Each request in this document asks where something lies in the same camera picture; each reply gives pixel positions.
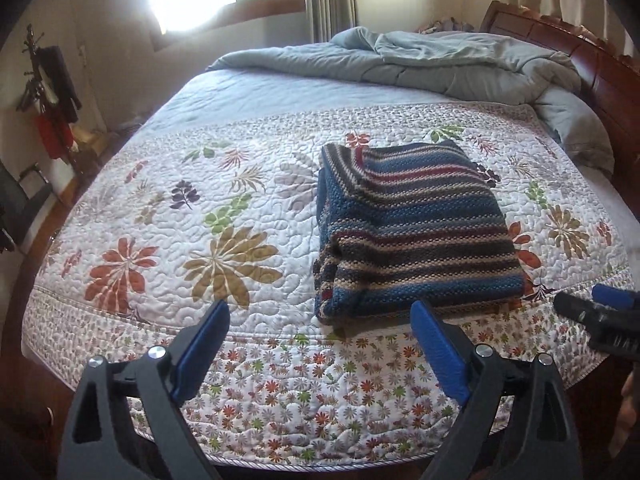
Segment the silver bolt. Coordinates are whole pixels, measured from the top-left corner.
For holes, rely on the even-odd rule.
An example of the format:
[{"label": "silver bolt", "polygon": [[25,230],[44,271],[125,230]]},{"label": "silver bolt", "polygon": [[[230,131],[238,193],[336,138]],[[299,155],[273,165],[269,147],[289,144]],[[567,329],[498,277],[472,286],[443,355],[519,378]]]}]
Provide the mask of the silver bolt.
[{"label": "silver bolt", "polygon": [[166,348],[164,346],[152,346],[147,353],[152,359],[160,359],[166,354]]},{"label": "silver bolt", "polygon": [[551,366],[554,363],[554,359],[549,354],[540,354],[538,361],[545,366]]},{"label": "silver bolt", "polygon": [[494,354],[494,349],[489,345],[478,345],[476,346],[476,354],[480,357],[491,357]]},{"label": "silver bolt", "polygon": [[89,357],[89,360],[87,361],[87,364],[91,368],[97,368],[103,362],[104,362],[104,357],[102,357],[101,355],[94,355],[93,357]]}]

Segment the blue striped blanket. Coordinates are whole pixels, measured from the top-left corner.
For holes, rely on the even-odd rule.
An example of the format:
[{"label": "blue striped blanket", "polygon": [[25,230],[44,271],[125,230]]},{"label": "blue striped blanket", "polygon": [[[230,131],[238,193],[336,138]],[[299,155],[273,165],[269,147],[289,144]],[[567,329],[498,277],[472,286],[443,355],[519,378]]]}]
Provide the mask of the blue striped blanket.
[{"label": "blue striped blanket", "polygon": [[441,312],[486,310],[522,295],[500,207],[451,140],[322,148],[315,312],[335,324],[392,316],[424,298]]}]

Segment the black chair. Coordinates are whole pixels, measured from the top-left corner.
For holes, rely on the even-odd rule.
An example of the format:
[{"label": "black chair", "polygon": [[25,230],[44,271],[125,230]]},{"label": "black chair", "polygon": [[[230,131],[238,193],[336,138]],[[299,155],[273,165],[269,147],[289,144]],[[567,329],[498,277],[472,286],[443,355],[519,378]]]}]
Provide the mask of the black chair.
[{"label": "black chair", "polygon": [[[29,198],[20,183],[28,174],[34,172],[40,176],[44,186]],[[20,174],[18,180],[15,180],[0,162],[0,252],[5,249],[13,251],[14,244],[20,250],[20,244],[24,241],[29,227],[50,194],[63,203],[37,164],[28,167]]]}]

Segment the red bag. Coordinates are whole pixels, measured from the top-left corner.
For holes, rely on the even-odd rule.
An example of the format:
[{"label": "red bag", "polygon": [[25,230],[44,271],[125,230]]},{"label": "red bag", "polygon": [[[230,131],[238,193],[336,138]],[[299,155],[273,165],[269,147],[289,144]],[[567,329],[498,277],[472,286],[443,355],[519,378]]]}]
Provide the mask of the red bag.
[{"label": "red bag", "polygon": [[62,112],[50,110],[37,116],[34,121],[50,158],[66,157],[74,143],[74,136]]}]

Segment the wooden headboard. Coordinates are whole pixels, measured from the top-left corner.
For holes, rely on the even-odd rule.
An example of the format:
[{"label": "wooden headboard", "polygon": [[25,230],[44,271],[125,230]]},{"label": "wooden headboard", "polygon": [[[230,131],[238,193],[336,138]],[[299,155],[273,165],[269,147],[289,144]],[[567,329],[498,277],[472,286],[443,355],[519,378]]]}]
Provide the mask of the wooden headboard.
[{"label": "wooden headboard", "polygon": [[489,6],[480,31],[511,36],[571,57],[582,78],[580,97],[609,133],[616,158],[612,184],[640,218],[640,73],[632,60],[617,57],[609,43],[583,27],[498,1]]}]

